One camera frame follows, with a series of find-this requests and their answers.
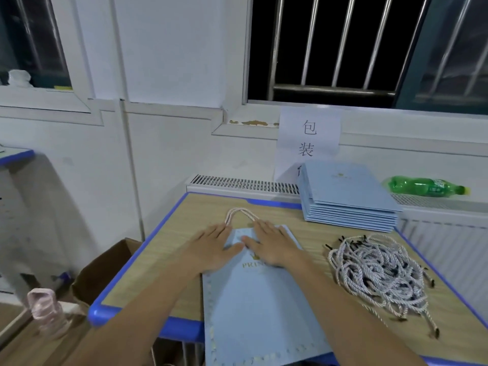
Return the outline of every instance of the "green plastic bottle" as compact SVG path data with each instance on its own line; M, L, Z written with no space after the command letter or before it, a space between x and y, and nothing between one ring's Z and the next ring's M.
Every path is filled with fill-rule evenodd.
M451 196L469 195L469 187L451 184L443 179L410 178L393 176L382 182L383 187L395 194L411 194L420 196Z

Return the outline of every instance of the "stack of paper bags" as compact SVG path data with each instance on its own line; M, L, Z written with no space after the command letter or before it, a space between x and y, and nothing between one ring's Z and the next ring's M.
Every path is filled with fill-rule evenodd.
M306 221L390 232L402 208L365 165L310 160L298 175Z

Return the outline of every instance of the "wooden tabletop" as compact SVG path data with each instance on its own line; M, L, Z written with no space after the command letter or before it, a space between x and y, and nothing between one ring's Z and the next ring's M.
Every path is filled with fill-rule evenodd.
M309 252L327 275L331 267L324 256L323 245L338 246L341 235L357 236L371 232L321 223L306 222L298 209L276 208L249 204L244 199L203 194L188 194L161 230L141 252L125 275L119 280L102 304L123 308L149 285L165 266L165 260L198 230L223 221L227 211L245 207L264 220L285 224L302 247ZM238 213L232 221L234 228L251 227L251 221ZM410 256L422 266L425 262L396 233L390 234L403 243ZM427 288L429 311L440 329L440 338L431 335L424 318L409 315L408 321L399 322L393 315L375 308L388 327L398 334L416 353L466 363L488 364L488 330L461 300L430 271L435 288ZM195 279L182 294L171 312L173 317L203 321L201 279Z

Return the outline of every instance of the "rope handle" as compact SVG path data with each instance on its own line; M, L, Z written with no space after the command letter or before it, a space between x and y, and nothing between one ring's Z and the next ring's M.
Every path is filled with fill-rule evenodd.
M234 217L234 215L237 212L242 212L243 214L245 214L246 216L248 216L249 219L251 221L253 221L253 222L259 219L259 217L257 215L255 215L254 213L252 213L249 209L246 209L246 208L232 208L232 209L230 209L227 212L227 216L225 216L225 224L226 225L230 225L230 222L232 221L232 217Z

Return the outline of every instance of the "cardboard box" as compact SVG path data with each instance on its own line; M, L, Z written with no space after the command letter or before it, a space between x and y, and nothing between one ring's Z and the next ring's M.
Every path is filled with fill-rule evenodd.
M81 270L70 291L84 314L100 295L103 289L112 281L124 264L141 246L141 242L125 238Z

